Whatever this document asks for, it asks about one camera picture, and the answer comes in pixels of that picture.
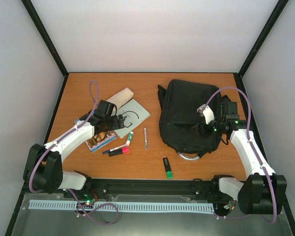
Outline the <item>grey Great Gatsby book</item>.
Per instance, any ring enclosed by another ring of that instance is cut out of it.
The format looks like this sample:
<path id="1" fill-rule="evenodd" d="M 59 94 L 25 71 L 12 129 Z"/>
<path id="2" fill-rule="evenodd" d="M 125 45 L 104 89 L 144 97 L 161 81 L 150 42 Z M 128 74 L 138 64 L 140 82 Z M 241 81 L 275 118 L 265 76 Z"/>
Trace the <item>grey Great Gatsby book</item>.
<path id="1" fill-rule="evenodd" d="M 124 128 L 115 131 L 119 138 L 124 138 L 130 131 L 145 121 L 150 113 L 135 99 L 131 99 L 117 110 L 117 115 L 122 115 Z"/>

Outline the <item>black student backpack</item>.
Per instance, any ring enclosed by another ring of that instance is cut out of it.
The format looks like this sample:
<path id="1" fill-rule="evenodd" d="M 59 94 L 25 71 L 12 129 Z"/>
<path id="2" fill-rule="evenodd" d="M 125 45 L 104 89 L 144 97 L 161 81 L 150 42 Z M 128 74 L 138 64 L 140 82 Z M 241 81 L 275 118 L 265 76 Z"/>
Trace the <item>black student backpack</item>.
<path id="1" fill-rule="evenodd" d="M 214 85 L 178 79 L 171 80 L 167 88 L 158 85 L 160 137 L 184 159 L 200 159 L 219 146 L 220 135 L 200 134 L 206 121 L 197 113 L 197 109 L 218 90 Z"/>

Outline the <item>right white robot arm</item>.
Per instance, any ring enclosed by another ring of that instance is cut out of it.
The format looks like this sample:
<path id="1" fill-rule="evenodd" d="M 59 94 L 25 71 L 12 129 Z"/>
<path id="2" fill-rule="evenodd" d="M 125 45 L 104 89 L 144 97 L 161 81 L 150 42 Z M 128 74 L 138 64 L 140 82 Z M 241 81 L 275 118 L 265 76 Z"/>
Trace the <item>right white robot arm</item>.
<path id="1" fill-rule="evenodd" d="M 200 106 L 197 112 L 204 120 L 194 125 L 192 130 L 203 137 L 226 135 L 238 152 L 245 169 L 245 182 L 231 176 L 220 176 L 217 178 L 218 190 L 232 197 L 243 214 L 280 214 L 287 181 L 283 175 L 277 175 L 265 160 L 248 121 L 239 118 L 237 103 L 223 102 L 220 118 L 216 118 L 206 104 Z"/>

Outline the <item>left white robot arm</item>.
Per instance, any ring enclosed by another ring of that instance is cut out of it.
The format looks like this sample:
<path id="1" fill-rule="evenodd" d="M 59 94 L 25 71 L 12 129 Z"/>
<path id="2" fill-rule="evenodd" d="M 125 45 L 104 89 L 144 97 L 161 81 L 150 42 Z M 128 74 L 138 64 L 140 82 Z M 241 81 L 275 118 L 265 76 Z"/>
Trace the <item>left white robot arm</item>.
<path id="1" fill-rule="evenodd" d="M 51 194 L 60 189 L 72 189 L 82 198 L 89 197 L 92 194 L 92 185 L 87 182 L 89 177 L 77 171 L 64 171 L 62 164 L 77 147 L 95 135 L 123 128 L 124 119 L 117 115 L 117 106 L 101 100 L 60 137 L 30 148 L 24 182 L 32 193 Z"/>

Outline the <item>beige pencil case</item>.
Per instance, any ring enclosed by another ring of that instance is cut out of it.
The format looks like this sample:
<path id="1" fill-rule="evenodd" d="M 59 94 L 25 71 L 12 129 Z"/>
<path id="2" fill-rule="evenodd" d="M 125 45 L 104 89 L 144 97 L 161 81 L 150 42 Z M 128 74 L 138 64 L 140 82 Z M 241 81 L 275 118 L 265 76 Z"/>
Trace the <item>beige pencil case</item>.
<path id="1" fill-rule="evenodd" d="M 110 97 L 107 101 L 116 105 L 117 109 L 125 105 L 128 101 L 132 99 L 134 92 L 129 89 L 125 88 L 120 92 L 116 93 L 112 97 Z"/>

